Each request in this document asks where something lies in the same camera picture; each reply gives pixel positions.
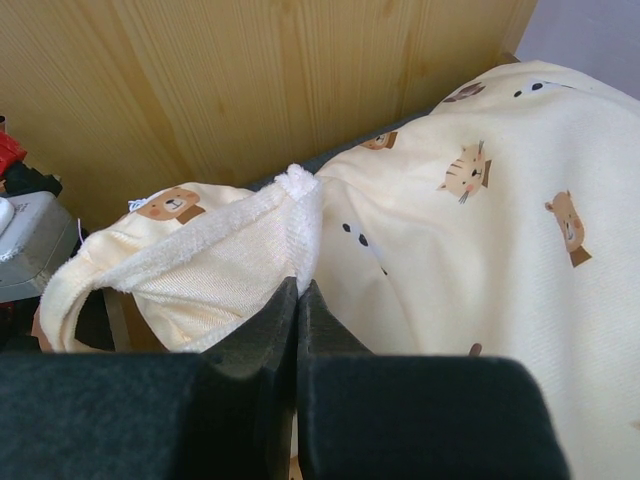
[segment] cartoon bear face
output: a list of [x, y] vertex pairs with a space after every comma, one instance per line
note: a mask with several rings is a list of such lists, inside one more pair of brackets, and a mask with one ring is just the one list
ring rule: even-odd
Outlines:
[[462, 147], [462, 155], [447, 170], [446, 180], [438, 190], [448, 190], [465, 203], [480, 190], [489, 186], [489, 168], [491, 160], [485, 160], [484, 142], [478, 145]]
[[545, 208], [556, 216], [556, 221], [564, 236], [567, 252], [571, 253], [577, 250], [584, 242], [584, 225], [573, 206], [571, 193], [568, 190], [558, 193], [553, 198], [553, 202], [545, 203]]
[[378, 135], [376, 138], [367, 140], [361, 143], [360, 146], [368, 148], [369, 150], [382, 150], [383, 148], [393, 148], [393, 144], [396, 143], [396, 137], [398, 132], [389, 132]]
[[190, 190], [174, 187], [149, 200], [135, 212], [151, 220], [166, 221], [177, 219], [185, 224], [204, 209], [196, 205], [200, 196]]

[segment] cream blanket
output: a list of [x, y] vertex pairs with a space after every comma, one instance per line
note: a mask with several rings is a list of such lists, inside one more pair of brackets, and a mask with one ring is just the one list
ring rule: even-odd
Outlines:
[[574, 478], [640, 478], [638, 101], [502, 66], [317, 176], [315, 278], [360, 340], [517, 359]]
[[502, 66], [315, 179], [293, 168], [255, 195], [188, 184], [136, 204], [54, 277], [43, 329], [79, 349], [79, 305], [113, 285], [169, 348], [202, 350], [315, 268], [373, 351], [514, 358], [573, 476], [635, 479], [638, 185], [638, 101], [565, 68]]

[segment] gray plastic object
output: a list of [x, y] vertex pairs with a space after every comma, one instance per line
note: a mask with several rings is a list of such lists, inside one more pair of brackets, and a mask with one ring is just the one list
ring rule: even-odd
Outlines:
[[49, 192], [8, 198], [13, 219], [0, 234], [0, 302], [42, 295], [78, 241], [73, 218]]

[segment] cartoon cat face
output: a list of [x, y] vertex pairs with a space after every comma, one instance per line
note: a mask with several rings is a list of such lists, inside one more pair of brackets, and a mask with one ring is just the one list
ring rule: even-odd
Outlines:
[[545, 204], [545, 208], [555, 215], [562, 230], [567, 251], [571, 253], [577, 250], [584, 242], [584, 225], [573, 206], [571, 193], [568, 190], [558, 193], [553, 198], [553, 202]]
[[491, 160], [485, 160], [482, 149], [484, 142], [477, 145], [462, 147], [462, 155], [455, 160], [447, 170], [446, 180], [438, 190], [448, 190], [465, 203], [480, 187], [489, 184], [489, 167]]

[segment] wooden panel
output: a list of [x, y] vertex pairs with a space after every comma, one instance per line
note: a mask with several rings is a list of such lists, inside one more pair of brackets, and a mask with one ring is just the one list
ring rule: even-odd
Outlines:
[[243, 185], [422, 110], [513, 51], [535, 0], [0, 0], [0, 114], [91, 228]]

